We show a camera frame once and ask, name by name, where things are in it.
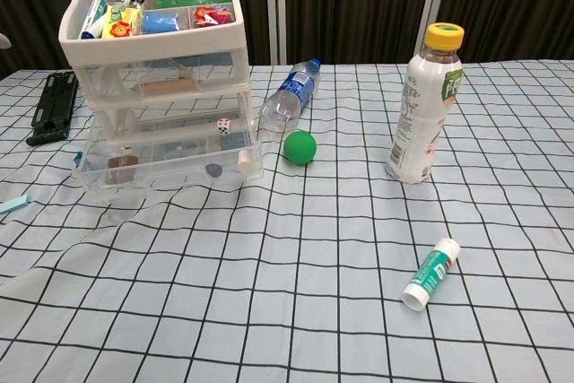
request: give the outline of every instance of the green glue stick label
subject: green glue stick label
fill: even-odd
[[[96,13],[94,14],[93,20],[91,22],[96,22],[104,13],[106,13],[107,9],[108,2],[106,2],[106,0],[100,0],[98,3],[98,9],[96,10]]]
[[[418,284],[431,296],[451,266],[452,262],[445,253],[432,250],[411,283]]]

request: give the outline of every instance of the glue stick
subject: glue stick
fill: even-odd
[[[429,253],[401,296],[404,304],[415,311],[422,311],[432,293],[455,263],[460,246],[450,238],[441,239]]]

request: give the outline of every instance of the white cap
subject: white cap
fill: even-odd
[[[252,174],[255,168],[255,163],[251,159],[249,150],[241,150],[238,154],[237,168],[243,175]]]
[[[441,251],[448,256],[452,264],[458,258],[458,253],[460,252],[460,246],[451,238],[443,238],[437,245],[434,246],[434,250]],[[415,311],[423,311],[429,302],[431,297],[420,285],[415,283],[408,283],[404,288],[403,294],[401,295],[401,301],[409,308]]]
[[[434,246],[434,249],[442,251],[445,255],[448,256],[453,264],[458,258],[458,253],[460,253],[460,246],[451,238],[441,239],[439,242],[437,242],[437,245]]]
[[[401,301],[415,311],[423,311],[431,297],[421,286],[408,283],[401,295]]]

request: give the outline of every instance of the yellow bottle cap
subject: yellow bottle cap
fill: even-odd
[[[424,34],[424,45],[429,48],[452,51],[463,43],[465,30],[450,22],[434,22]]]

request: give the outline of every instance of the marker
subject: marker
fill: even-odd
[[[104,31],[104,24],[106,23],[106,14],[103,14],[98,20],[88,26],[88,30],[82,32],[81,39],[97,39],[101,38],[101,33]]]
[[[78,39],[84,39],[83,33],[89,31],[90,26],[94,24],[100,17],[105,16],[106,9],[108,8],[108,0],[91,0],[90,10],[83,21],[82,29]]]

